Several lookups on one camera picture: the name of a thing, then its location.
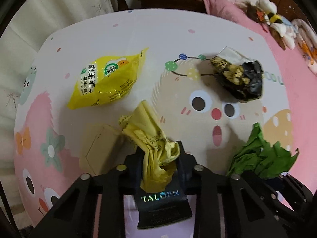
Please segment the cream floral curtain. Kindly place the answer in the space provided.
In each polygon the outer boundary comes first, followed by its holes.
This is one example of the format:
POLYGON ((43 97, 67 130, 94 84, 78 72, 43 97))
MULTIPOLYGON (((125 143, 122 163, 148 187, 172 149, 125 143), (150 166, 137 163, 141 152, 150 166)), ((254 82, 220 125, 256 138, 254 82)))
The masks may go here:
POLYGON ((13 177, 13 129, 18 99, 36 54, 49 35, 112 13, 111 0, 1 0, 1 176, 13 177))

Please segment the green paper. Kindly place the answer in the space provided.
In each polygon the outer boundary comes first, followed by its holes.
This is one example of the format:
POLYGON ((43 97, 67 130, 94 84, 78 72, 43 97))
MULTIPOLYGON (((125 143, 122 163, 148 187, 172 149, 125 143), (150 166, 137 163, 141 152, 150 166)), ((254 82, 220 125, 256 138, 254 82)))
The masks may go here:
POLYGON ((248 141, 233 156, 226 175, 252 171, 262 179, 272 179, 288 172, 298 156, 299 149, 292 155, 278 141, 270 145, 263 137, 260 124, 254 123, 248 141))

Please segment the plush toy pile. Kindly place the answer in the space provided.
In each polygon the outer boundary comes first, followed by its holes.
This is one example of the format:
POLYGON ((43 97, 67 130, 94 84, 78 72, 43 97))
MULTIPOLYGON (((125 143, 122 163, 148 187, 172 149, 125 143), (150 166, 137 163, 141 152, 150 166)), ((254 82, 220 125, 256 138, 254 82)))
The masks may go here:
POLYGON ((294 27, 284 17, 277 14, 277 6, 270 0, 245 0, 245 12, 248 18, 269 27, 269 32, 282 50, 295 48, 296 33, 294 27))

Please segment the beige cardboard box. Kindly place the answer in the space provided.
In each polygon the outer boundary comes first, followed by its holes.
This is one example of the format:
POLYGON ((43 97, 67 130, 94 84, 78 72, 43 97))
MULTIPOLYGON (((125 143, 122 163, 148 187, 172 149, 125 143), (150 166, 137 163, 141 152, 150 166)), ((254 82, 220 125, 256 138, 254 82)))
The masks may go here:
POLYGON ((123 143, 123 135, 114 127, 88 125, 82 138, 79 167, 92 176, 107 173, 113 167, 123 143))

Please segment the dark wooden nightstand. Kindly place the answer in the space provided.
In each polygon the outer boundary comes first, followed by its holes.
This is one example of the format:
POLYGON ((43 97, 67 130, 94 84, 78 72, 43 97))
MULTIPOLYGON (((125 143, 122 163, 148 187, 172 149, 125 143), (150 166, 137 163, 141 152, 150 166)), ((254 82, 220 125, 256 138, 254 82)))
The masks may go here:
POLYGON ((142 9, 175 9, 207 14, 203 0, 138 0, 142 9))

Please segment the black gold wrapper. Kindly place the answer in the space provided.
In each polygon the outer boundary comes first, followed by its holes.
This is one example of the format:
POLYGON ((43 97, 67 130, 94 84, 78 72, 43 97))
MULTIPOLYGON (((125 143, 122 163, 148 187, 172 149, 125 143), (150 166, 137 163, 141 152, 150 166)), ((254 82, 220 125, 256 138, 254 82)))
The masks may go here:
POLYGON ((210 59, 216 80, 242 102, 260 99, 263 94, 262 65, 231 47, 210 59))

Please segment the rolled cartoon quilt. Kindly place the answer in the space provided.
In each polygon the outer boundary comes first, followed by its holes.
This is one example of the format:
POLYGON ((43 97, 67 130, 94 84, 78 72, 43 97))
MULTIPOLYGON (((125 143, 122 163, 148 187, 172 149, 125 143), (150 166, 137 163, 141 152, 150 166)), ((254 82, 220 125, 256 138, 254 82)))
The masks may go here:
POLYGON ((296 39, 305 58, 307 67, 316 75, 316 33, 307 22, 302 19, 292 20, 296 29, 296 39))

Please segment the cartoon printed tablecloth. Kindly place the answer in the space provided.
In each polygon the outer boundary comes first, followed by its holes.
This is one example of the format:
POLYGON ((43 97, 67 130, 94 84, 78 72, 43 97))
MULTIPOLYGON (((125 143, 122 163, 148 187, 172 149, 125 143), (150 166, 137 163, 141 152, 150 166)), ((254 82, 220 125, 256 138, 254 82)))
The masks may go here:
POLYGON ((262 36, 182 10, 48 37, 23 84, 14 167, 31 237, 289 237, 296 160, 262 36))

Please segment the pink bed blanket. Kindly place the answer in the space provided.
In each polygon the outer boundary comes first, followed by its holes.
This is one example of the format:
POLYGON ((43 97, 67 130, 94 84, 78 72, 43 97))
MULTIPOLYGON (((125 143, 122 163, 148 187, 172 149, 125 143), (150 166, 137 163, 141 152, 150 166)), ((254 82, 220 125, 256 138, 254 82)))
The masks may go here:
POLYGON ((207 14, 238 23, 261 35, 271 49, 286 85, 293 123, 293 138, 300 155, 291 170, 294 177, 316 191, 316 75, 299 49, 282 50, 267 27, 247 17, 228 0, 203 0, 207 14))

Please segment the wooden headboard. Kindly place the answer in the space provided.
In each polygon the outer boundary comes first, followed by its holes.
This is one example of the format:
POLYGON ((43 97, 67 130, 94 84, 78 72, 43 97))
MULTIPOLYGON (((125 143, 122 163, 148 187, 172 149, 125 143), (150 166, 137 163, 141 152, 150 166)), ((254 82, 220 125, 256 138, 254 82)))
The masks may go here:
POLYGON ((294 0, 269 0, 277 6, 277 12, 287 18, 290 22, 294 19, 304 20, 310 27, 316 30, 313 21, 307 18, 308 13, 303 12, 294 0))

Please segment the yellow snack bag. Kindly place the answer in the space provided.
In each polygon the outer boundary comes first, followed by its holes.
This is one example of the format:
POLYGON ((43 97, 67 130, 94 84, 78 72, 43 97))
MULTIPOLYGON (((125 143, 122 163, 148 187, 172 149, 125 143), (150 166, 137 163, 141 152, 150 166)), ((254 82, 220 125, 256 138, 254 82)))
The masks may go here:
POLYGON ((139 77, 148 49, 136 55, 103 56, 82 69, 68 108, 104 105, 127 96, 139 77))

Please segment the black Talopn pouch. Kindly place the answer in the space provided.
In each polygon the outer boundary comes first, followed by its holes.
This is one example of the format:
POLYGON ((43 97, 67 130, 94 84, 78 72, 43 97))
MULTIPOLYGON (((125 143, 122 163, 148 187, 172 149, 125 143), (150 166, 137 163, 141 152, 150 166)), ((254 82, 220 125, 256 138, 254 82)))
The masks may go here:
POLYGON ((137 189, 134 194, 139 212, 137 228, 159 228, 191 218, 192 210, 185 194, 190 178, 191 174, 177 172, 164 191, 146 193, 137 189))

